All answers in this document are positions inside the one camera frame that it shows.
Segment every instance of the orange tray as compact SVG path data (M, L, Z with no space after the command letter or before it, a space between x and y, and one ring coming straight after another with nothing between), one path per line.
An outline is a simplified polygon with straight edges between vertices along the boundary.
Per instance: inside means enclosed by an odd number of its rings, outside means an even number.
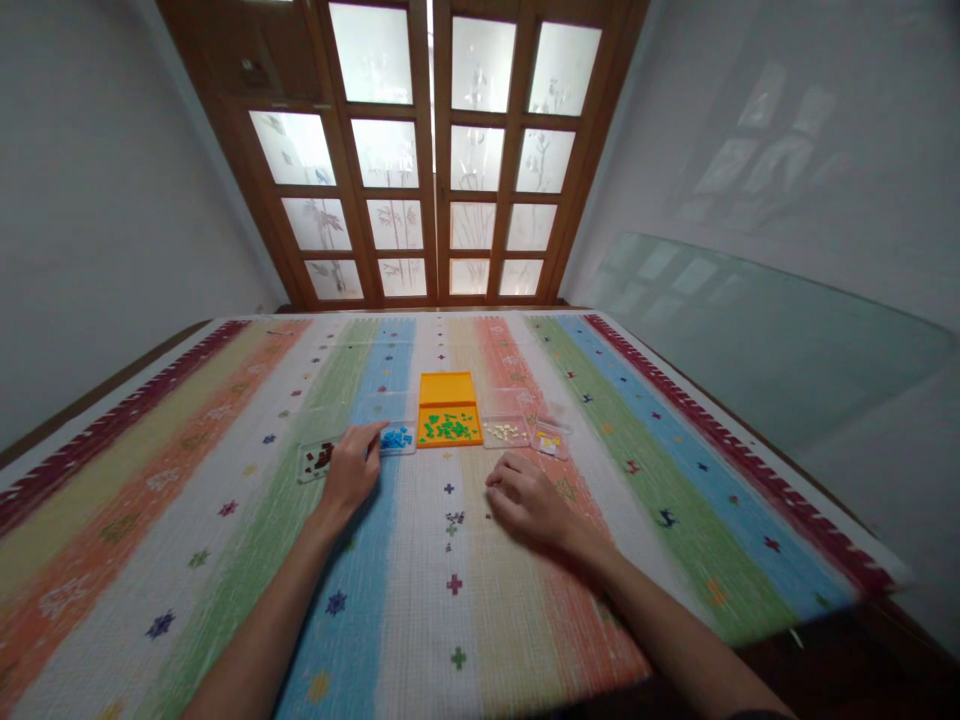
M421 374L417 447L482 444L483 430L470 373Z

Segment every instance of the clear plastic box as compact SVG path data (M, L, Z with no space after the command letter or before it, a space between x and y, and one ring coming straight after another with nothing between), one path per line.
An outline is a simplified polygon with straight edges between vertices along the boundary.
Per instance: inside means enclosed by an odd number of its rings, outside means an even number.
M530 428L519 400L521 392L515 388L495 388L478 398L485 448L527 447L530 444Z
M297 484L308 485L327 477L333 448L340 442L340 435L303 443L297 449Z
M414 432L417 429L415 420L392 422L380 432L380 457L390 455L413 455L417 451L417 439ZM394 444L395 438L400 442Z
M530 447L557 460L569 458L572 431L563 422L566 414L566 407L545 400L537 412L536 422L530 428Z

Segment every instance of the hand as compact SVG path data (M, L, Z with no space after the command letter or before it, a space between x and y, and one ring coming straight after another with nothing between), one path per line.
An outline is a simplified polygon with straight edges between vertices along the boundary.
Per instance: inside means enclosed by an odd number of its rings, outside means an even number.
M318 515L332 513L345 523L367 499L380 475L380 431L389 424L347 428L333 449Z
M561 546L582 521L540 468L516 453L504 453L487 477L487 500L507 532Z

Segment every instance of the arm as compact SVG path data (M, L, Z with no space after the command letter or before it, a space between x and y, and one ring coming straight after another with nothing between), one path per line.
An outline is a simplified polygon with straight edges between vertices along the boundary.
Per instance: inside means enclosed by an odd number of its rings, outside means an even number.
M203 679L184 718L265 718L337 536L380 474L380 430L348 428L333 450L323 496L253 611Z
M706 625L577 517L538 467L506 453L487 486L497 521L509 532L566 552L596 578L641 647L701 715L711 720L744 710L793 715Z

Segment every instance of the blue stripe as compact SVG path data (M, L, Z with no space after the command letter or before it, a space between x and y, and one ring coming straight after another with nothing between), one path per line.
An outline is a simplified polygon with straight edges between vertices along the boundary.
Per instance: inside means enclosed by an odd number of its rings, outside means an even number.
M747 489L744 480L732 475L703 444L700 435L674 416L672 408L668 409L657 400L652 388L637 377L632 367L621 362L616 351L610 350L581 316L554 316L554 319L707 499L744 551L763 569L801 620L825 613L817 600L818 593L833 608L846 607L855 599L852 588L839 584L814 551L802 545L791 529L770 516L771 510L754 497L755 491ZM660 419L655 419L653 413L659 414ZM700 469L698 463L708 469ZM731 495L737 496L739 505L730 502ZM765 536L780 543L779 553L767 547Z
M415 334L415 320L380 321L377 343L351 408L351 423L406 419L404 396L389 393L409 390ZM382 386L387 394L378 392ZM383 458L369 512L355 518L359 522L351 523L353 532L348 529L343 534L338 550L331 555L304 623L277 717L302 717L307 713L331 717L374 715L397 477L400 463L409 457ZM354 545L346 550L351 534ZM329 598L337 592L346 596L345 609L330 615L326 612ZM329 677L329 686L326 697L314 705L310 687L321 673Z

